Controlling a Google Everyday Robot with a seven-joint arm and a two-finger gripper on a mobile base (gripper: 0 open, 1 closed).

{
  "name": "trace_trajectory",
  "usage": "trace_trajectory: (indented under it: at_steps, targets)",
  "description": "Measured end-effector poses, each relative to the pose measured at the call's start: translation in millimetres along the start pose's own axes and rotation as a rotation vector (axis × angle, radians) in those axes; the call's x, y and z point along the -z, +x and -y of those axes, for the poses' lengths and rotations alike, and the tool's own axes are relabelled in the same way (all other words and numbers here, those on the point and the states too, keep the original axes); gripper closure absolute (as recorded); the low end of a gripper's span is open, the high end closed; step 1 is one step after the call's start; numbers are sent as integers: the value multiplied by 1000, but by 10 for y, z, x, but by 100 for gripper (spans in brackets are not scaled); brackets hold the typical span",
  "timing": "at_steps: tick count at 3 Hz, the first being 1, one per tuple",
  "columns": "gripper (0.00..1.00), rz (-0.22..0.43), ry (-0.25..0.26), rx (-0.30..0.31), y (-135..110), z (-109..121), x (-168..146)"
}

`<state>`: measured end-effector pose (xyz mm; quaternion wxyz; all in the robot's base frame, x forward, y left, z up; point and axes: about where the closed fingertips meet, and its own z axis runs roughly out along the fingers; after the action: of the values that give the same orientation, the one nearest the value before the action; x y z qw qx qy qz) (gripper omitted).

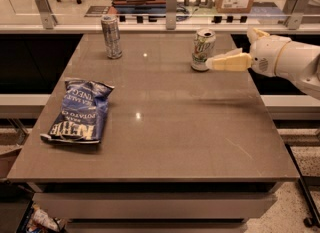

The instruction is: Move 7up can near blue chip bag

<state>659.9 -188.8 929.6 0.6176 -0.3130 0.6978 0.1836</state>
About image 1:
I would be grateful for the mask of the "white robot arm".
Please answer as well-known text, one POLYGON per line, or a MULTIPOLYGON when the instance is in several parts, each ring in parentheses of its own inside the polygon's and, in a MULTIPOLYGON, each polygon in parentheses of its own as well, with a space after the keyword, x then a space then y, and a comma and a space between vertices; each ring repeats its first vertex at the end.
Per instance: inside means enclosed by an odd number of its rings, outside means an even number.
POLYGON ((290 81, 297 89, 320 99, 320 47, 270 35, 249 28, 250 51, 241 48, 208 58, 206 67, 214 71, 241 72, 251 68, 267 77, 290 81))

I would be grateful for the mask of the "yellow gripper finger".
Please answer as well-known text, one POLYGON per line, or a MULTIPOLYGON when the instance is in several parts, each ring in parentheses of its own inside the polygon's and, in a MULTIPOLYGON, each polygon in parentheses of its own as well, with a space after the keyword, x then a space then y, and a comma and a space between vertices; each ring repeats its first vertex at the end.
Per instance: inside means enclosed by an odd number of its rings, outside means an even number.
POLYGON ((253 44, 254 42, 256 42, 257 40, 264 38, 264 37, 269 37, 270 34, 260 30, 258 28, 249 28, 247 31, 247 37, 249 39, 249 42, 251 44, 253 44))
POLYGON ((210 57, 205 62, 206 67, 214 71, 246 71, 252 65, 252 56, 245 53, 241 48, 227 53, 210 57))

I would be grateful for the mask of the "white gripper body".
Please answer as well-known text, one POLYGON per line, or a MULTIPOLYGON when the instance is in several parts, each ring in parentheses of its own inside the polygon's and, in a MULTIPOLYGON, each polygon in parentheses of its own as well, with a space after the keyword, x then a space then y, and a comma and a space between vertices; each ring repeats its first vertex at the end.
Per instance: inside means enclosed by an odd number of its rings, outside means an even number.
POLYGON ((275 68, 282 49, 291 42, 288 37, 264 36, 250 41, 252 70, 258 74, 275 77, 275 68))

